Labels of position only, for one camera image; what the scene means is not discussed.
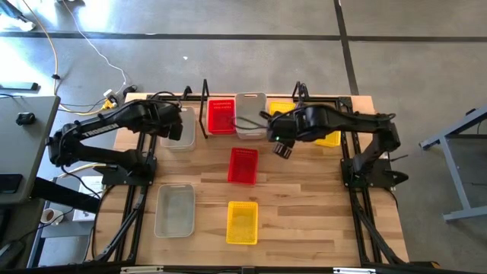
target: gray floor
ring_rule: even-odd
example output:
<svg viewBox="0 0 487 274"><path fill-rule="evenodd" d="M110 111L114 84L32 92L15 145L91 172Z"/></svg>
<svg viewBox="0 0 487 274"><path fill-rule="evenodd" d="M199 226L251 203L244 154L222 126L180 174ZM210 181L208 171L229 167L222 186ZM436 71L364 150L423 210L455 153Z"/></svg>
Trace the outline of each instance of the gray floor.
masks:
<svg viewBox="0 0 487 274"><path fill-rule="evenodd" d="M349 35L485 36L487 2L473 0L342 0ZM36 10L50 31L75 30L62 6L43 1ZM117 33L339 34L332 0L95 1L76 5L84 30ZM91 103L122 78L83 40L55 39L59 95L64 103ZM288 93L304 81L313 94L350 94L339 41L95 40L113 64L142 91ZM418 143L487 104L485 43L350 43L358 91L371 95L377 111L397 113L402 147L409 154L394 168L409 174L396 192L411 260L435 260L447 269L485 272L487 216L444 223L441 214L460 202L440 149ZM53 57L42 38L0 38L0 81L31 80L50 94ZM59 113L55 129L77 116ZM487 123L481 132L487 132ZM110 147L114 134L89 140ZM43 161L40 175L59 173ZM475 200L487 197L478 186ZM86 239L46 242L41 264L79 261Z"/></svg>

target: yellow basket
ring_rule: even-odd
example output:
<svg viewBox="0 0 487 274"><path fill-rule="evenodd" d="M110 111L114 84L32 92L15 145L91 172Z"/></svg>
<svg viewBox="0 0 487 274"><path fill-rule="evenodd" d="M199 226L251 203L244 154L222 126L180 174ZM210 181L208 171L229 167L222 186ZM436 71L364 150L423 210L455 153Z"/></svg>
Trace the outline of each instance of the yellow basket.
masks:
<svg viewBox="0 0 487 274"><path fill-rule="evenodd" d="M326 136L325 139L318 139L314 143L326 147L336 147L340 145L341 132L335 131Z"/></svg>
<svg viewBox="0 0 487 274"><path fill-rule="evenodd" d="M280 113L286 113L290 110L293 110L296 107L295 103L286 103L286 102L271 102L271 105L269 107L269 111L271 115L274 114L274 112L278 111Z"/></svg>
<svg viewBox="0 0 487 274"><path fill-rule="evenodd" d="M257 244L256 202L229 202L227 219L227 244Z"/></svg>

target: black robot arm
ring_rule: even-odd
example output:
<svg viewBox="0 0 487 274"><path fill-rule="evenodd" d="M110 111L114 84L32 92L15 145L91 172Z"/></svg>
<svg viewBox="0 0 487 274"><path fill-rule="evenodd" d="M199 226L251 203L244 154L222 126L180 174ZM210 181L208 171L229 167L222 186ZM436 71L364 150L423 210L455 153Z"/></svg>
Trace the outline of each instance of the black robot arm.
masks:
<svg viewBox="0 0 487 274"><path fill-rule="evenodd" d="M83 145L82 140L125 127L133 132L179 140L183 131L180 108L171 102L134 100L119 110L85 121L68 123L49 137L49 159L57 167L77 161L114 164L127 174L143 175L151 171L150 161L140 151L113 151Z"/></svg>
<svg viewBox="0 0 487 274"><path fill-rule="evenodd" d="M343 174L348 180L345 183L367 184L367 177L374 173L374 165L379 161L379 157L384 152L392 152L400 145L396 125L391 122L394 114L362 114L362 113L343 113L327 105L310 105L299 107L287 113L268 113L261 112L263 118L267 119L267 139L270 142L277 142L274 152L282 158L289 158L292 147L296 141L312 142L317 139L325 138L326 135L336 130L343 132L369 132L373 133L371 144L353 159L344 159ZM407 175L400 172L391 171L390 164L387 168L380 167L381 171L377 178L379 185L384 186L382 180L392 179L393 184L407 180Z"/></svg>

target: red basket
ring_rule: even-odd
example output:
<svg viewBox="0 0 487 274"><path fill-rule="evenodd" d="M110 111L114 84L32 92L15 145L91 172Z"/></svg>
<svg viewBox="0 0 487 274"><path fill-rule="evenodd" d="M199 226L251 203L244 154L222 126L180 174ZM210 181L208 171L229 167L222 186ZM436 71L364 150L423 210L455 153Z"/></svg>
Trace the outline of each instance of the red basket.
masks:
<svg viewBox="0 0 487 274"><path fill-rule="evenodd" d="M208 102L208 131L212 134L235 133L235 100Z"/></svg>
<svg viewBox="0 0 487 274"><path fill-rule="evenodd" d="M256 184L259 152L256 149L232 148L228 182Z"/></svg>

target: black floor line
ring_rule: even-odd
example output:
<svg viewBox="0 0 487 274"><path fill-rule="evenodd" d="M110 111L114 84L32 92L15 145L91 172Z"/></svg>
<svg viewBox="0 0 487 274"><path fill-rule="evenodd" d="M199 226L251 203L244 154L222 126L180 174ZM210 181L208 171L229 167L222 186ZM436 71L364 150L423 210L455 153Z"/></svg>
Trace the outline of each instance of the black floor line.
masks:
<svg viewBox="0 0 487 274"><path fill-rule="evenodd" d="M83 33L90 39L111 40L287 40L287 41L339 41L339 35L299 35L299 34L170 34L170 33ZM51 38L84 39L77 32L53 32ZM41 32L7 31L0 37L45 38Z"/></svg>
<svg viewBox="0 0 487 274"><path fill-rule="evenodd" d="M358 95L357 78L353 69L352 54L350 53L349 39L347 37L347 30L345 27L345 19L343 18L342 6L340 0L334 0L336 20L338 21L338 29L340 31L340 40L342 41L343 58L345 59L345 70L347 71L347 78L349 79L350 93Z"/></svg>
<svg viewBox="0 0 487 274"><path fill-rule="evenodd" d="M485 43L487 37L348 36L353 42Z"/></svg>

